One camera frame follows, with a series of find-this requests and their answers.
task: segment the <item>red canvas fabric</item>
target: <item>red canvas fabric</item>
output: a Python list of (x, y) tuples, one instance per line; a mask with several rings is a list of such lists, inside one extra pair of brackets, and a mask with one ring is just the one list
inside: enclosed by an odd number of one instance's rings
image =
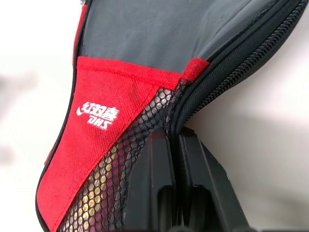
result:
[[(37, 192), (40, 214), (51, 232), (93, 168), (158, 89), (172, 90), (180, 79), (194, 81), (208, 65), (195, 58), (181, 74), (117, 60), (78, 58), (69, 118)], [(102, 116), (108, 109), (109, 114)]]
[(77, 42), (78, 42), (78, 37), (79, 37), (79, 34), (81, 32), (81, 29), (82, 29), (82, 24), (83, 24), (85, 15), (86, 15), (86, 11), (87, 11), (87, 5), (84, 5), (82, 7), (81, 17), (79, 19), (77, 31), (76, 31), (76, 34), (75, 34), (74, 48), (73, 48), (73, 61), (74, 61), (74, 57), (75, 57), (75, 51), (76, 51), (76, 46), (77, 46)]

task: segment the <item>bag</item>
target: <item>bag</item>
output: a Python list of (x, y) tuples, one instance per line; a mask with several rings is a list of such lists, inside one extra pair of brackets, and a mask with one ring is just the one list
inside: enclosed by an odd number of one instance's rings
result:
[(307, 3), (87, 0), (68, 112), (36, 193), (44, 231), (123, 229), (149, 133), (164, 128), (177, 159), (185, 122), (262, 67)]

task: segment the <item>zipper teeth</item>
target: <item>zipper teeth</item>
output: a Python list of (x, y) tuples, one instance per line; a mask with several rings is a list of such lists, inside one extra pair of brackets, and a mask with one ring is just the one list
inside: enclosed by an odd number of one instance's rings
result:
[(215, 100), (222, 93), (232, 87), (241, 79), (255, 64), (257, 64), (285, 35), (291, 26), (300, 17), (307, 0), (301, 1), (289, 16), (280, 24), (279, 27), (243, 62), (241, 63), (218, 87), (210, 93), (205, 100), (191, 113), (187, 121), (207, 104)]

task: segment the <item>dhs logo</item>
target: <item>dhs logo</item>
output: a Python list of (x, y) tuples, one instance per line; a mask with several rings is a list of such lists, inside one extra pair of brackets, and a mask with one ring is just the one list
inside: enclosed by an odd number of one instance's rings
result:
[(117, 118), (118, 113), (119, 110), (115, 107), (110, 108), (91, 102), (86, 102), (81, 108), (78, 107), (76, 111), (77, 116), (82, 114), (89, 115), (87, 123), (99, 127), (102, 130), (106, 130), (112, 124)]

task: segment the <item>mesh netting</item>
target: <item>mesh netting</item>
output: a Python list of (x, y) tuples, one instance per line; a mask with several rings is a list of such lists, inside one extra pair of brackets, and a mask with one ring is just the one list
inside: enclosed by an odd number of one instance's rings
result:
[(101, 232), (123, 229), (129, 176), (148, 135), (169, 130), (172, 109), (186, 83), (174, 91), (160, 89), (141, 115), (97, 164), (76, 195), (58, 232)]

